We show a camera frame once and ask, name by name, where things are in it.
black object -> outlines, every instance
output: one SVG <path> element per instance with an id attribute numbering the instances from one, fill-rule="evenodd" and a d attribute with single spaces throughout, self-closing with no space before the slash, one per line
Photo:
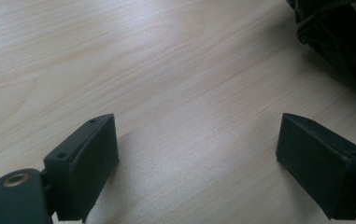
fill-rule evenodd
<path id="1" fill-rule="evenodd" d="M 356 89 L 356 0 L 287 0 L 295 11 L 297 36 Z"/>
<path id="2" fill-rule="evenodd" d="M 0 178 L 0 223 L 85 221 L 119 161 L 113 115 L 84 123 L 44 159 L 45 170 Z"/>
<path id="3" fill-rule="evenodd" d="M 277 159 L 328 218 L 356 219 L 356 146 L 317 122 L 284 114 Z"/>

wooden table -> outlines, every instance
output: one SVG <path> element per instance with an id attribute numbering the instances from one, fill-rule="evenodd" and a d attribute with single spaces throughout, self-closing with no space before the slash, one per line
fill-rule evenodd
<path id="1" fill-rule="evenodd" d="M 0 1 L 0 176 L 114 113 L 87 223 L 356 223 L 276 161 L 284 112 L 356 144 L 356 93 L 295 32 L 283 0 Z"/>

table surface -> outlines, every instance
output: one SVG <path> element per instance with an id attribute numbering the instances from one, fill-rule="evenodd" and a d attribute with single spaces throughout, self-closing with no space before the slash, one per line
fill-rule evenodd
<path id="1" fill-rule="evenodd" d="M 284 112 L 356 144 L 356 92 L 295 32 L 283 0 L 0 1 L 0 176 L 114 113 L 87 223 L 356 223 L 276 161 Z"/>

crumpled black material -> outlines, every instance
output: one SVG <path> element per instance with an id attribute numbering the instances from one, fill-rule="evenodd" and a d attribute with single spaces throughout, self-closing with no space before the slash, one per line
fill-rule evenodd
<path id="1" fill-rule="evenodd" d="M 355 0 L 287 0 L 295 11 L 297 36 L 356 88 Z"/>

black bag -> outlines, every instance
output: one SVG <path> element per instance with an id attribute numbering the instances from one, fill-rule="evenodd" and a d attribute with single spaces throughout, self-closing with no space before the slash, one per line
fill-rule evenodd
<path id="1" fill-rule="evenodd" d="M 295 11 L 297 36 L 356 88 L 355 0 L 287 0 Z"/>

